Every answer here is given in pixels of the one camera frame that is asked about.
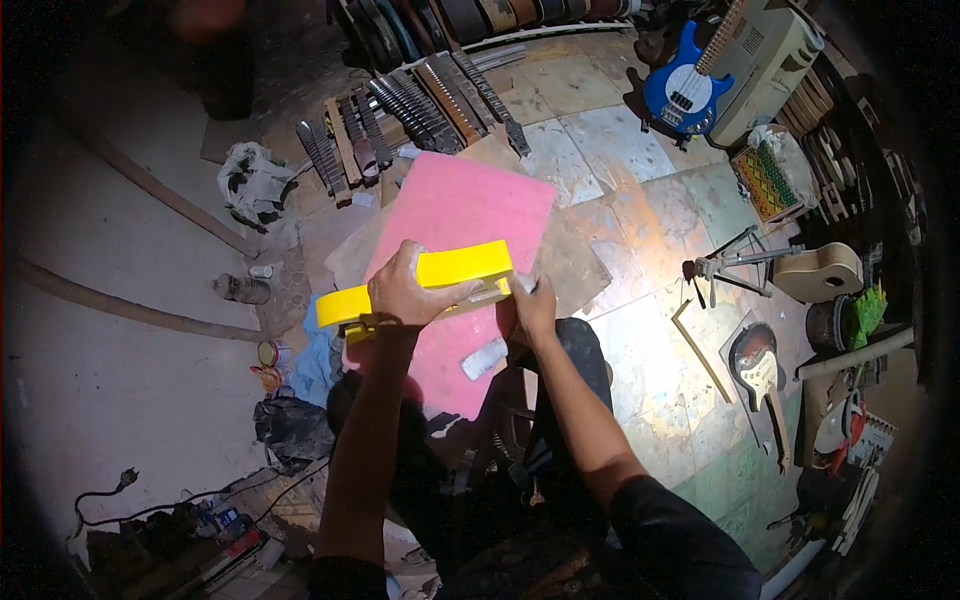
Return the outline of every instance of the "blue cloth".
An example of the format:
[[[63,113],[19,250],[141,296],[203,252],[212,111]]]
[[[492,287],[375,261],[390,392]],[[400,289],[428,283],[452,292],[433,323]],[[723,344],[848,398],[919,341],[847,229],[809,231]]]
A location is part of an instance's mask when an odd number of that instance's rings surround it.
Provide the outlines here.
[[[294,359],[294,374],[290,387],[297,397],[316,406],[326,408],[326,397],[333,384],[343,376],[343,370],[330,366],[330,346],[337,335],[335,327],[317,326],[317,298],[310,298],[310,308],[303,320],[303,330],[310,338],[303,352]]]

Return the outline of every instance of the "pink board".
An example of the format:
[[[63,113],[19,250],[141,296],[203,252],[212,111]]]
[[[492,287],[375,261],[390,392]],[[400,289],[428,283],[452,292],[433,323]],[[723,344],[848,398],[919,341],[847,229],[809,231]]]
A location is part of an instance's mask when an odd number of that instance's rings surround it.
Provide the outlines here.
[[[456,156],[421,152],[403,180],[364,280],[369,281],[408,238],[432,252],[503,239],[514,268],[529,272],[555,193],[553,185],[543,181]],[[408,372],[408,393],[422,400],[428,414],[446,411],[477,418],[493,373],[470,381],[460,361],[502,335],[496,316],[496,306],[486,306],[436,321],[420,334]],[[348,347],[345,353],[346,366],[360,372],[362,346]]]

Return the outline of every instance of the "hand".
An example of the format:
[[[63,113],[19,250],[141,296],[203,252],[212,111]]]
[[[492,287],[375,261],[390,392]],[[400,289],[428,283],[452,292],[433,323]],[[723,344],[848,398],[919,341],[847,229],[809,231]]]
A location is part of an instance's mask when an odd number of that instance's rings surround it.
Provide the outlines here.
[[[522,277],[532,278],[534,281],[532,290],[527,292],[529,285],[524,286]],[[553,293],[553,284],[550,283],[550,277],[544,276],[525,276],[510,274],[510,291],[516,302],[516,316],[520,321],[520,327],[527,334],[531,343],[535,343],[544,336],[557,334],[557,297]]]
[[[417,283],[417,262],[426,248],[403,240],[399,250],[367,283],[370,305],[379,324],[423,327],[450,306],[469,298],[483,285],[474,279],[427,290]]]

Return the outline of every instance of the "guitar stand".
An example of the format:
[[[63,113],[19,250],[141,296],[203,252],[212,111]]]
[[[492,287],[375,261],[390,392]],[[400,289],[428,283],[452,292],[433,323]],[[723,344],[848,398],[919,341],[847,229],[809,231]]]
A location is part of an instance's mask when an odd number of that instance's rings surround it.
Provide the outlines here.
[[[748,237],[751,238],[754,243],[760,246],[762,252],[740,255],[739,245]],[[756,292],[764,298],[771,298],[774,294],[767,289],[767,283],[770,281],[770,275],[773,273],[772,263],[774,258],[787,256],[788,254],[799,254],[803,249],[803,246],[791,246],[790,248],[784,248],[782,250],[767,251],[763,248],[763,243],[760,241],[760,238],[756,236],[756,225],[751,225],[744,229],[742,233],[734,237],[731,241],[727,242],[707,256],[698,256],[695,260],[685,260],[683,264],[684,281],[690,282],[694,277],[702,277],[709,282],[710,308],[716,308],[717,305],[716,290],[713,287],[715,279],[719,279],[729,283],[730,285],[735,285],[745,290],[750,290],[751,292]],[[727,271],[729,267],[757,265],[760,263],[764,263],[766,265],[760,285],[754,285],[750,281],[747,281],[746,279],[738,277]],[[697,287],[695,281],[693,283],[693,287],[697,290],[697,298],[700,300],[700,307],[707,308],[707,304],[704,302],[704,296],[700,293],[700,288]]]
[[[666,124],[664,124],[661,120],[654,116],[652,112],[650,112],[646,101],[643,100],[643,84],[645,82],[640,78],[639,73],[636,72],[636,69],[633,67],[627,69],[627,79],[633,85],[634,90],[624,94],[623,101],[640,120],[640,130],[644,133],[649,133],[651,128],[653,128],[655,132],[666,135],[672,139],[674,141],[674,146],[686,152],[686,144],[692,139],[693,136],[689,133],[680,133],[667,127]]]

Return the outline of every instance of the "fretboard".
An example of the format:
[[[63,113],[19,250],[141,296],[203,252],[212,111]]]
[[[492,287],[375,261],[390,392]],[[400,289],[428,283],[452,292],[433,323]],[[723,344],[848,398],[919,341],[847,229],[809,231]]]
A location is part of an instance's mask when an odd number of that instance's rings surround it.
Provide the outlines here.
[[[713,34],[713,37],[710,38],[710,43],[707,44],[704,53],[700,55],[700,59],[697,60],[697,64],[693,67],[697,70],[697,73],[709,75],[709,72],[713,69],[713,65],[716,64],[717,59],[720,58],[720,53],[723,52],[724,46],[727,45],[727,40],[730,39],[730,34],[733,28],[736,27],[737,21],[740,20],[740,14],[743,12],[746,4],[747,0],[733,0],[732,4],[730,4],[727,16],[724,17],[720,26],[717,27],[717,31]]]

